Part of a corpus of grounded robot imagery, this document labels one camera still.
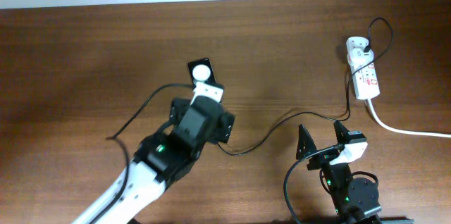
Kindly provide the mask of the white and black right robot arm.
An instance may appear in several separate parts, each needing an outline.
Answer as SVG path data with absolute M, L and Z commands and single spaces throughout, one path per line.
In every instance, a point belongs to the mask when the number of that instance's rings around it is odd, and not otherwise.
M 378 213 L 378 178 L 368 172 L 350 170 L 349 164 L 363 156 L 368 142 L 360 131 L 334 122 L 337 144 L 317 149 L 313 138 L 299 125 L 297 161 L 308 161 L 308 170 L 319 170 L 323 188 L 333 201 L 341 223 L 381 223 Z

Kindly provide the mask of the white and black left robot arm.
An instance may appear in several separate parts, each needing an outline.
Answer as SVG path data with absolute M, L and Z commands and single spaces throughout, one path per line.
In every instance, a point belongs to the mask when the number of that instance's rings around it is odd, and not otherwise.
M 187 175 L 207 142 L 216 140 L 227 113 L 219 99 L 206 96 L 173 101 L 184 104 L 179 121 L 165 122 L 145 137 L 116 181 L 75 223 L 129 223 L 142 209 L 157 200 Z

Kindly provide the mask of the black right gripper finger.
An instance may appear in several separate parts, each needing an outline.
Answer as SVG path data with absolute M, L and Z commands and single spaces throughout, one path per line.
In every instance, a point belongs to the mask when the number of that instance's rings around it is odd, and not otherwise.
M 333 126 L 338 144 L 347 144 L 349 142 L 349 130 L 338 120 L 334 122 Z
M 306 158 L 317 151 L 313 138 L 303 124 L 299 125 L 299 139 L 297 143 L 296 159 Z

